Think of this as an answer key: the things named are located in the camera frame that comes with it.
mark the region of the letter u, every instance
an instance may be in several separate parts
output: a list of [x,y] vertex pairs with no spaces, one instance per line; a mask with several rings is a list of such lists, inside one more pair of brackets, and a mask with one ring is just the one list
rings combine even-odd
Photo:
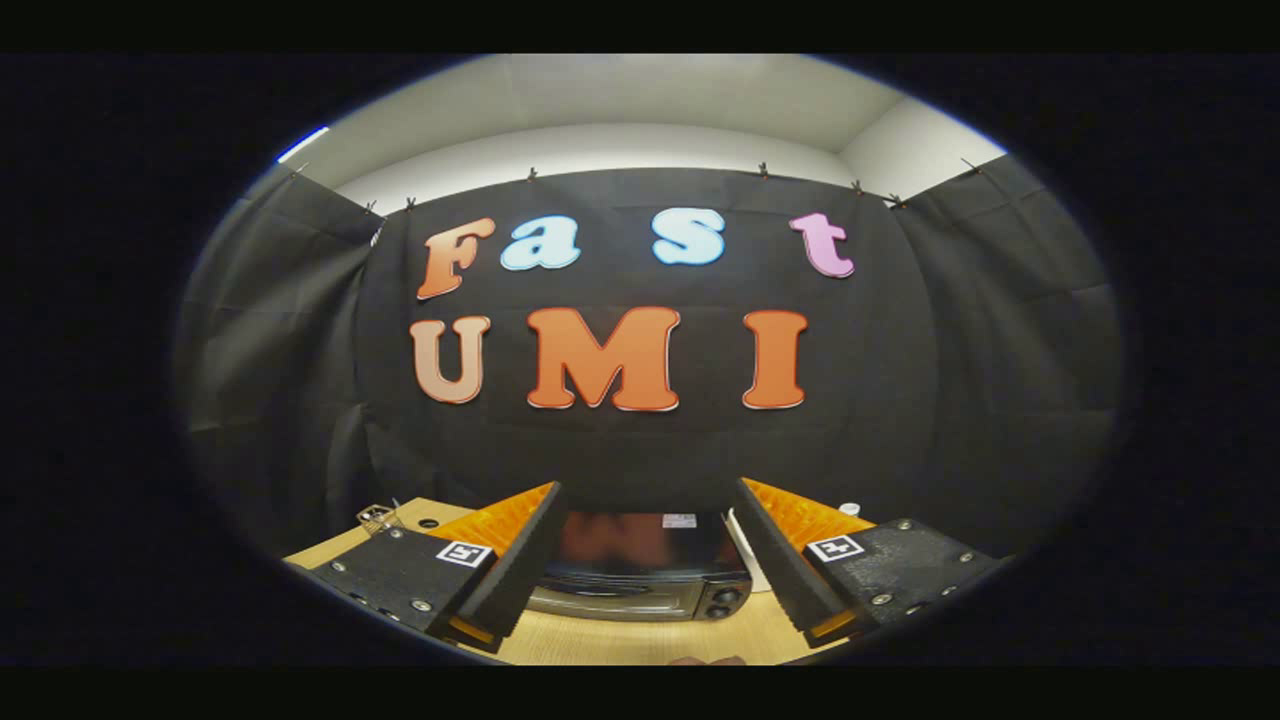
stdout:
[[462,375],[456,382],[448,382],[440,375],[440,336],[444,323],[421,320],[408,328],[413,337],[413,373],[417,387],[431,400],[462,405],[480,395],[484,383],[484,359],[481,356],[481,337],[489,331],[489,318],[474,315],[458,318],[453,332],[458,334],[458,347],[462,355]]

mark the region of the letter s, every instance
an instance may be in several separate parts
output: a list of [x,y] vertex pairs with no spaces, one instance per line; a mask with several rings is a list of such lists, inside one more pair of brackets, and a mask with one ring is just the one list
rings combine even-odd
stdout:
[[724,252],[724,218],[705,208],[671,208],[653,217],[653,254],[667,265],[705,265]]

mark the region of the light blue letter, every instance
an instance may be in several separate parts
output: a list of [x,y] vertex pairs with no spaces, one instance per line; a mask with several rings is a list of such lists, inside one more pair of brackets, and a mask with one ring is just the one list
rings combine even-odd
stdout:
[[502,251],[502,266],[508,270],[527,270],[541,265],[554,270],[577,260],[582,254],[573,246],[577,222],[564,215],[548,215],[529,220],[511,232],[516,241]]
[[668,265],[705,265],[724,252],[724,218],[704,208],[671,208],[653,217],[653,254]]

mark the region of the wooden table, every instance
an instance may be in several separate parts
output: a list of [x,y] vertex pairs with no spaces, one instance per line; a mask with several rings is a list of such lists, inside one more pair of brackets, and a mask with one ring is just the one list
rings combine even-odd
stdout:
[[[397,515],[406,529],[425,532],[419,520],[433,518],[443,525],[470,512],[466,507],[415,498],[402,505]],[[356,527],[285,560],[316,568],[366,539],[369,534]],[[791,626],[769,591],[751,593],[737,612],[714,621],[625,623],[526,610],[497,655],[460,647],[513,665],[667,665],[680,657],[710,662],[735,655],[748,665],[777,665],[815,652]]]

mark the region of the white ceiling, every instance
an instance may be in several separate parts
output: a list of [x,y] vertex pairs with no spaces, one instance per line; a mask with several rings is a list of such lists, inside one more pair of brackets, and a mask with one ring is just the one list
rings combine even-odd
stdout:
[[330,123],[288,164],[339,187],[461,142],[586,123],[731,129],[838,154],[902,97],[804,55],[489,55]]

